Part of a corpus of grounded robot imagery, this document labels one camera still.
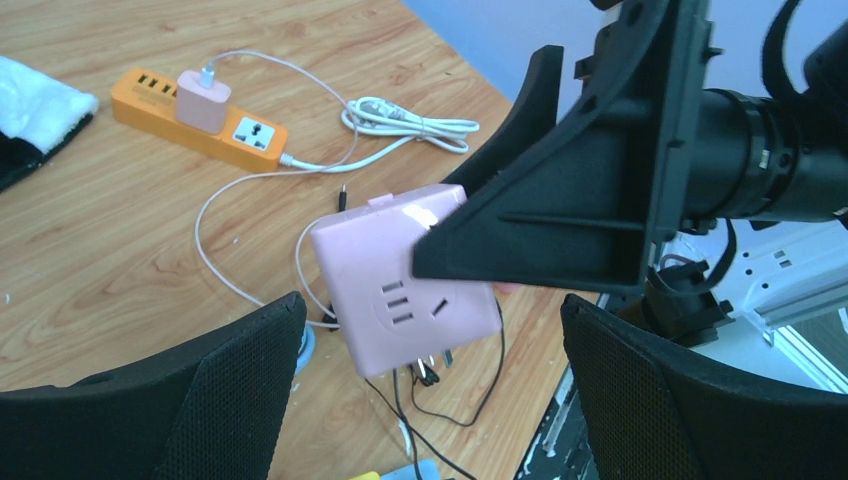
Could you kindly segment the pink usb charger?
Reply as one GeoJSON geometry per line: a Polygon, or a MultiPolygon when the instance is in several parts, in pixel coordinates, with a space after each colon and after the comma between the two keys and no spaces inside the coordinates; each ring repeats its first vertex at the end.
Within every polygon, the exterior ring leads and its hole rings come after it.
{"type": "Polygon", "coordinates": [[[176,119],[208,134],[222,131],[231,88],[213,73],[186,70],[177,79],[176,119]]]}

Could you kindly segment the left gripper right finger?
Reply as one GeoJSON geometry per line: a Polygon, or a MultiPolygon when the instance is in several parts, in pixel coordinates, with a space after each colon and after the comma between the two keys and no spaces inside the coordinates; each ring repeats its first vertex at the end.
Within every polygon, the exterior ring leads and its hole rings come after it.
{"type": "Polygon", "coordinates": [[[843,479],[847,398],[756,375],[569,294],[560,309],[603,479],[843,479]]]}

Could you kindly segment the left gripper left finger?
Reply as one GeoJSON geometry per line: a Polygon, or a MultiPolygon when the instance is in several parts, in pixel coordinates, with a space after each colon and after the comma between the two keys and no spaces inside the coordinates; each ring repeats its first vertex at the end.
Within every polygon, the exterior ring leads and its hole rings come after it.
{"type": "Polygon", "coordinates": [[[5,479],[264,479],[306,306],[291,292],[241,319],[70,386],[1,396],[5,479]]]}

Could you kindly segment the yellow cube socket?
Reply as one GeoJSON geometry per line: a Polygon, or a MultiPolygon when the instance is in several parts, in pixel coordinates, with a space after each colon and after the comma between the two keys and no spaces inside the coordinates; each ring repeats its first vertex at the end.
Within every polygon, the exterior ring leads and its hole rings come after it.
{"type": "Polygon", "coordinates": [[[363,474],[354,476],[354,477],[350,478],[349,480],[380,480],[380,479],[381,479],[381,475],[378,472],[369,471],[369,472],[365,472],[363,474]]]}

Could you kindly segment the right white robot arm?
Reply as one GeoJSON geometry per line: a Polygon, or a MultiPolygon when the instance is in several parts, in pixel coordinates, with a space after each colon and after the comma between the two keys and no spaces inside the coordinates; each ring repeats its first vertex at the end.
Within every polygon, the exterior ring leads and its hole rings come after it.
{"type": "Polygon", "coordinates": [[[729,319],[737,222],[847,216],[847,27],[808,54],[799,89],[785,65],[799,3],[783,2],[756,96],[706,86],[721,54],[707,2],[597,8],[618,15],[575,63],[580,94],[560,110],[563,46],[532,53],[503,123],[447,176],[466,202],[415,244],[413,274],[687,305],[661,330],[710,339],[729,319]]]}

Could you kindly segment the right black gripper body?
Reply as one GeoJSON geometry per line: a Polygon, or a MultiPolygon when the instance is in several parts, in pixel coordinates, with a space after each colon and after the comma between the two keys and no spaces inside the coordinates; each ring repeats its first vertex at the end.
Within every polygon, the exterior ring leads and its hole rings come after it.
{"type": "Polygon", "coordinates": [[[587,133],[621,141],[603,186],[621,219],[607,292],[641,290],[654,255],[685,218],[712,24],[706,1],[608,1],[575,109],[587,133]]]}

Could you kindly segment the black adapter with thin cable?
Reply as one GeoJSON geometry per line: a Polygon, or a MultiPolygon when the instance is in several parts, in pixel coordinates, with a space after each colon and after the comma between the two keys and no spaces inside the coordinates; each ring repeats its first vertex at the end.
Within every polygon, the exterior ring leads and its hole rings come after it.
{"type": "Polygon", "coordinates": [[[346,208],[347,208],[347,198],[348,198],[347,185],[343,184],[340,191],[339,191],[339,194],[338,194],[338,203],[337,203],[337,207],[338,207],[337,211],[338,212],[344,212],[346,210],[346,208]]]}

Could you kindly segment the pink cube socket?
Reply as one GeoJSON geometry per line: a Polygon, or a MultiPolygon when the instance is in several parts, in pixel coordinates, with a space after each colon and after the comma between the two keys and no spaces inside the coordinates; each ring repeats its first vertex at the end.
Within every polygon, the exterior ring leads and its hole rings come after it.
{"type": "Polygon", "coordinates": [[[412,274],[415,243],[465,200],[459,185],[428,185],[328,215],[310,229],[360,376],[378,376],[500,331],[490,284],[412,274]]]}

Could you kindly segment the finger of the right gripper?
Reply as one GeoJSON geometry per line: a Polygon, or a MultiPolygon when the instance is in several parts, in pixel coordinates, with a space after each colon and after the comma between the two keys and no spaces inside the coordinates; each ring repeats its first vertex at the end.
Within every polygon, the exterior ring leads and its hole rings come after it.
{"type": "Polygon", "coordinates": [[[468,196],[503,173],[557,123],[564,48],[545,45],[530,57],[513,105],[484,144],[448,174],[444,184],[460,185],[468,196]]]}
{"type": "Polygon", "coordinates": [[[623,143],[589,134],[572,111],[413,250],[425,279],[486,280],[604,293],[617,247],[607,232],[621,219],[602,188],[623,143]]]}

